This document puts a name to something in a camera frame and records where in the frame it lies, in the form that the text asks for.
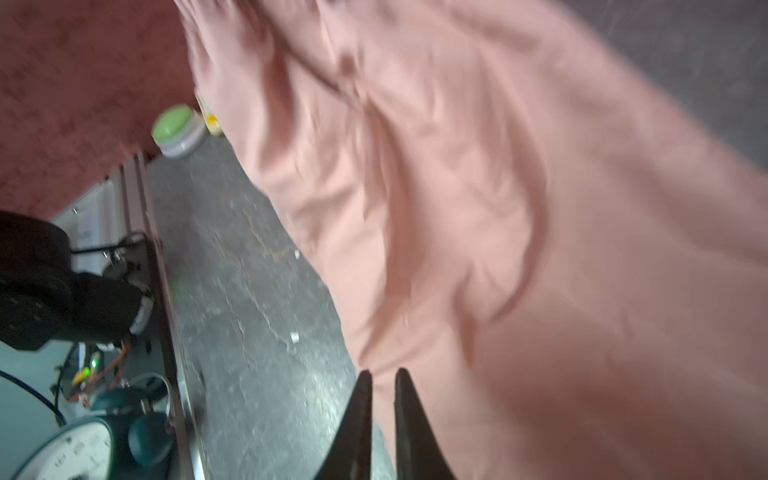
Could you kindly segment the green push button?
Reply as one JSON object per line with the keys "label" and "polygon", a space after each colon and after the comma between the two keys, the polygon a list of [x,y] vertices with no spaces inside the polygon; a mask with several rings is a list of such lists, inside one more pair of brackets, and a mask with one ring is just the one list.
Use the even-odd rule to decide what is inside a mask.
{"label": "green push button", "polygon": [[177,104],[157,117],[151,137],[163,156],[180,158],[195,150],[207,133],[199,112],[186,104]]}

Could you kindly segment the teal alarm clock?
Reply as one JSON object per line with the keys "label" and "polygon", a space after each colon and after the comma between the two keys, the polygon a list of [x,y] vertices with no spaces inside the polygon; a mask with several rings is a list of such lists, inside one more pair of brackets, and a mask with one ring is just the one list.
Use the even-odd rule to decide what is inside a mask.
{"label": "teal alarm clock", "polygon": [[14,479],[165,479],[176,447],[168,388],[157,378],[105,391],[92,416],[62,427]]}

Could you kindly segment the left controller board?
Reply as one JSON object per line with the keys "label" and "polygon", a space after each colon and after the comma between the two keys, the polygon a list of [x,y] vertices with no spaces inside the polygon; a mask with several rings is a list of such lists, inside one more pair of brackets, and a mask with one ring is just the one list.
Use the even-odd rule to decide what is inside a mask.
{"label": "left controller board", "polygon": [[130,351],[127,342],[73,344],[57,367],[58,377],[51,387],[53,404],[67,402],[89,407],[91,398],[101,390],[117,387]]}

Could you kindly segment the pink shorts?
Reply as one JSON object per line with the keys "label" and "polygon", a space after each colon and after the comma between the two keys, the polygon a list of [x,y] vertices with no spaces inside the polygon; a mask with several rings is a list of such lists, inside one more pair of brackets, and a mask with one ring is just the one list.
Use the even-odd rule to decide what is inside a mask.
{"label": "pink shorts", "polygon": [[550,1],[181,1],[395,439],[460,479],[763,479],[767,177]]}

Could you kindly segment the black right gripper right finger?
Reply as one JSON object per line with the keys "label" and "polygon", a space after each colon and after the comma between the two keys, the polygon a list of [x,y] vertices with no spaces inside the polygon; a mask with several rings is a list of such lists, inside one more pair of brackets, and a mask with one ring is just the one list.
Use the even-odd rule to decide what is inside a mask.
{"label": "black right gripper right finger", "polygon": [[397,478],[454,480],[405,368],[400,368],[395,377],[394,414]]}

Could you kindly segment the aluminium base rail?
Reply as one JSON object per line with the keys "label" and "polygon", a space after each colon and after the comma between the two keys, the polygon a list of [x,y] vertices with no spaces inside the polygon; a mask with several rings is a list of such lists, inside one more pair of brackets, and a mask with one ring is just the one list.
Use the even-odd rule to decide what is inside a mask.
{"label": "aluminium base rail", "polygon": [[171,305],[147,163],[144,152],[133,154],[58,213],[53,223],[68,233],[76,249],[110,246],[122,240],[129,244],[118,250],[114,259],[136,267],[126,273],[127,279],[149,289],[152,316],[147,328],[135,338],[123,378],[130,380],[139,370],[160,374],[168,381],[177,444],[173,473],[179,479],[209,479],[183,366],[179,323]]}

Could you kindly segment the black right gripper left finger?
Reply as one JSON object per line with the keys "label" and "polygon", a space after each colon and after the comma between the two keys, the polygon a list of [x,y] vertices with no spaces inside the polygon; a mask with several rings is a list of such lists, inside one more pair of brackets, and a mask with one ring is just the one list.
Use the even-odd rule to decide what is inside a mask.
{"label": "black right gripper left finger", "polygon": [[371,478],[372,390],[370,372],[361,371],[315,480]]}

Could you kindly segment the beige calculator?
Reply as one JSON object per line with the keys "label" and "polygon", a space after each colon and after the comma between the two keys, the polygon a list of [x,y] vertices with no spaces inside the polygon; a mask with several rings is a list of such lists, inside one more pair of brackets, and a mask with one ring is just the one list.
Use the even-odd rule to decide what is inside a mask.
{"label": "beige calculator", "polygon": [[216,136],[216,137],[222,136],[223,130],[221,128],[219,120],[216,117],[216,115],[213,113],[211,108],[209,107],[208,103],[205,101],[199,89],[195,89],[195,97],[208,132],[212,136]]}

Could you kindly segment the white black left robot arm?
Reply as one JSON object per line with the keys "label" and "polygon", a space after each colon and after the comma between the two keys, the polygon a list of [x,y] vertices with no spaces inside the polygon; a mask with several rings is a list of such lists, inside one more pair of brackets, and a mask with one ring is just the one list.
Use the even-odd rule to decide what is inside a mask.
{"label": "white black left robot arm", "polygon": [[72,269],[64,230],[1,213],[1,341],[37,351],[50,340],[118,342],[140,335],[154,301],[124,280]]}

